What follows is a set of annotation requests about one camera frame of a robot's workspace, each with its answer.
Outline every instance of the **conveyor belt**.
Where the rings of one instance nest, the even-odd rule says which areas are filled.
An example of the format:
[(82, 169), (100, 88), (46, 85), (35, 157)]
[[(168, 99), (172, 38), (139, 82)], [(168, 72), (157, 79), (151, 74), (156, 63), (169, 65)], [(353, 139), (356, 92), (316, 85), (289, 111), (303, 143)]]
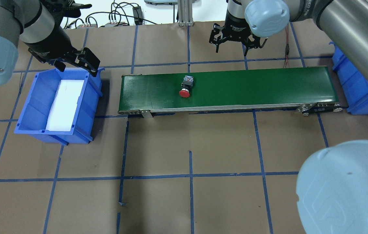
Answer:
[[(178, 92), (194, 77), (189, 98)], [(338, 102), (327, 67), (124, 75), (119, 114), (299, 107)]]

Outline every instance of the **robotic arm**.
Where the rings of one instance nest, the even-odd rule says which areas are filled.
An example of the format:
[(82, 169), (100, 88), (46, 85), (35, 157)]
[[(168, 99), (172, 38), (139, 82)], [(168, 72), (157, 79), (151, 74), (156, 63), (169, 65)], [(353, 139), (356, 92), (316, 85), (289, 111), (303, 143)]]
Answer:
[(96, 76), (99, 59), (88, 48), (75, 49), (60, 27), (64, 16), (80, 17), (91, 5), (73, 0), (0, 0), (0, 85), (9, 81), (18, 58), (18, 41), (40, 62), (64, 71), (67, 62)]
[(209, 42), (242, 42), (262, 48), (261, 37), (282, 31), (289, 21), (313, 19), (368, 80), (368, 0), (227, 0), (223, 27), (214, 24)]

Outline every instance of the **blue tape grid line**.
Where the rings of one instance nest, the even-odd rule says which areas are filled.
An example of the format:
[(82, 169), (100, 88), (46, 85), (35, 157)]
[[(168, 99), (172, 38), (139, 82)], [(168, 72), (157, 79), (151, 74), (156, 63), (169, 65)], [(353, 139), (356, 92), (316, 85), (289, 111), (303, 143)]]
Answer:
[(325, 135), (324, 125), (322, 124), (321, 116), (319, 113), (317, 113), (317, 117), (318, 117), (318, 122), (320, 123), (322, 137), (324, 138), (325, 147), (328, 148), (327, 136)]
[[(29, 59), (29, 63), (28, 63), (28, 67), (26, 68), (26, 70), (29, 70), (29, 67), (32, 63), (32, 58), (33, 56), (31, 55), (31, 58)], [(13, 106), (13, 110), (12, 110), (12, 114), (11, 114), (11, 117), (10, 117), (10, 120), (13, 119), (13, 116), (15, 114), (15, 111), (16, 111), (16, 106), (18, 105), (18, 101), (19, 101), (19, 98), (20, 98), (20, 94), (22, 93), (22, 89), (23, 89), (23, 85), (25, 83), (25, 80), (26, 80), (26, 76), (27, 76), (27, 72), (25, 72), (25, 75), (23, 76), (23, 80), (22, 80), (22, 83), (20, 85), (20, 88), (19, 88), (19, 93), (18, 93), (18, 96), (16, 98), (16, 101), (15, 101), (15, 105)], [(3, 141), (2, 141), (2, 144), (0, 146), (0, 156), (1, 156), (1, 153), (3, 151), (3, 147), (4, 147), (4, 144), (6, 142), (6, 138), (7, 138), (7, 135), (9, 133), (9, 129), (10, 129), (10, 125), (11, 125), (12, 122), (9, 121), (9, 123), (7, 124), (7, 128), (6, 128), (6, 132), (3, 136)]]
[(86, 28), (86, 35), (84, 36), (83, 48), (86, 47), (87, 37), (89, 36), (89, 29)]
[(132, 65), (130, 67), (130, 73), (131, 74), (133, 74), (133, 70), (135, 70), (135, 56), (136, 56), (136, 42), (138, 41), (138, 28), (139, 28), (139, 26), (136, 25), (136, 28), (135, 28), (135, 39), (133, 41)]
[[(261, 112), (261, 111), (295, 111), (296, 108), (269, 108), (269, 109), (259, 109), (259, 110), (256, 110), (256, 112)], [(224, 113), (250, 113), (252, 112), (252, 109), (247, 109), (247, 110), (219, 110), (219, 111), (199, 111), (197, 113), (188, 113), (188, 114), (224, 114)], [(174, 112), (169, 112), (169, 113), (154, 113), (154, 116), (165, 116), (165, 115), (175, 115)], [(126, 117), (129, 117), (129, 118), (134, 118), (134, 117), (139, 117), (141, 118), (142, 116), (139, 115), (139, 114), (130, 114), (130, 115), (127, 115), (127, 114), (121, 114), (121, 115), (98, 115), (98, 116), (95, 116), (94, 118), (96, 119), (110, 119), (110, 118), (126, 118)], [(18, 119), (13, 119), (13, 120), (0, 120), (0, 123), (3, 122), (17, 122)]]
[[(296, 59), (331, 59), (332, 56), (311, 56), (311, 57), (294, 57), (289, 58), (290, 60)], [(134, 64), (135, 68), (137, 67), (157, 67), (157, 66), (174, 66), (174, 65), (184, 65), (184, 64), (211, 64), (211, 63), (230, 63), (230, 62), (257, 62), (257, 61), (275, 61), (275, 60), (285, 60), (285, 58), (262, 58), (262, 59), (236, 59), (236, 60), (218, 60), (218, 61), (202, 61), (202, 62), (172, 62), (172, 63), (153, 63), (153, 64)], [(132, 65), (116, 65), (116, 66), (101, 66), (101, 68), (131, 68)], [(43, 72), (48, 71), (49, 69), (44, 70), (25, 70), (25, 71), (13, 71), (13, 73), (24, 73), (24, 72)]]
[(303, 68), (305, 68), (306, 63), (304, 62), (303, 53), (301, 52), (300, 44), (298, 43), (298, 38), (297, 38), (297, 34), (295, 33), (294, 25), (292, 24), (292, 22), (289, 22), (289, 24), (291, 26), (292, 34), (294, 35), (295, 44), (297, 44), (297, 49), (298, 49), (298, 53), (300, 54), (301, 63), (303, 64)]
[(120, 232), (120, 212), (117, 213), (117, 219), (116, 219), (116, 234), (119, 234)]
[(193, 152), (189, 151), (190, 156), (190, 215), (191, 215), (191, 234), (194, 234), (194, 186), (193, 186)]
[(49, 196), (47, 216), (45, 217), (45, 224), (44, 224), (43, 234), (46, 234), (47, 233), (49, 214), (51, 212), (52, 200), (53, 200), (53, 195), (54, 195), (54, 192), (55, 192), (55, 185), (56, 185), (57, 178), (58, 178), (59, 166), (61, 165), (61, 155), (62, 155), (63, 150), (64, 150), (64, 146), (61, 145), (61, 149), (59, 151), (59, 156), (58, 156), (58, 162), (56, 164), (55, 175), (54, 175), (54, 178), (53, 178), (51, 194)]
[(258, 144), (259, 161), (261, 163), (261, 174), (262, 174), (262, 181), (263, 181), (263, 193), (265, 195), (267, 221), (268, 221), (268, 224), (269, 224), (269, 232), (270, 232), (270, 234), (273, 234), (272, 218), (270, 216), (269, 198), (267, 196), (266, 173), (265, 173), (265, 167), (263, 165), (261, 140), (259, 138), (258, 120), (256, 118), (256, 111), (253, 110), (252, 113), (253, 113), (253, 121), (254, 121), (254, 126), (255, 126), (256, 142)]
[(244, 61), (245, 61), (245, 70), (249, 70), (248, 59), (246, 58), (246, 56), (244, 56), (245, 55), (245, 49), (246, 49), (245, 45), (242, 44), (243, 58), (244, 58)]
[(125, 167), (126, 167), (126, 151), (128, 148), (128, 137), (129, 137), (129, 121), (126, 123), (126, 132), (125, 132), (125, 143), (123, 145), (123, 161), (122, 161), (122, 172), (120, 179), (120, 189), (119, 189), (119, 202), (121, 203), (123, 200), (123, 183), (125, 177)]
[[(298, 175), (298, 172), (265, 172), (266, 175)], [(103, 176), (103, 177), (73, 177), (57, 178), (57, 181), (92, 181), (92, 180), (129, 180), (129, 179), (171, 179), (190, 177), (229, 177), (229, 176), (262, 176), (261, 172), (243, 173), (209, 173), (209, 174), (176, 174), (176, 175), (153, 175), (153, 176)], [(31, 179), (0, 179), (3, 182), (50, 182), (54, 178), (31, 178)]]
[(188, 73), (191, 72), (191, 56), (190, 56), (190, 27), (187, 26), (187, 51), (188, 51)]

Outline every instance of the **white foam insert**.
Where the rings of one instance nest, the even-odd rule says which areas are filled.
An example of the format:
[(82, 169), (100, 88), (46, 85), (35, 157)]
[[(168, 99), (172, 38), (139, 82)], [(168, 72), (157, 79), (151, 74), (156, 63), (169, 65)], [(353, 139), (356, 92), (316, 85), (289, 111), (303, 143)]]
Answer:
[(84, 80), (61, 80), (49, 111), (46, 130), (71, 131)]

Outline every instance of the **blue plastic bin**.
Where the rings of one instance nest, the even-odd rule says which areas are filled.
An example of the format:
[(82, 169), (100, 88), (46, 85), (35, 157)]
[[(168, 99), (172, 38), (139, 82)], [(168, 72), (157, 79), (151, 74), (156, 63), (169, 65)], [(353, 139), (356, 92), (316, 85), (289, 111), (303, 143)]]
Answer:
[(351, 114), (368, 114), (368, 81), (334, 45), (333, 70), (337, 72), (340, 84), (343, 86)]
[[(96, 114), (97, 102), (102, 96), (102, 81), (99, 69), (97, 77), (91, 76), (81, 68), (66, 68), (65, 72), (57, 69), (36, 74), (31, 90), (26, 98), (22, 113), (16, 125), (15, 133), (28, 134), (40, 141), (67, 145), (88, 144)], [(61, 80), (84, 80), (71, 130), (57, 132), (46, 130), (50, 108)]]

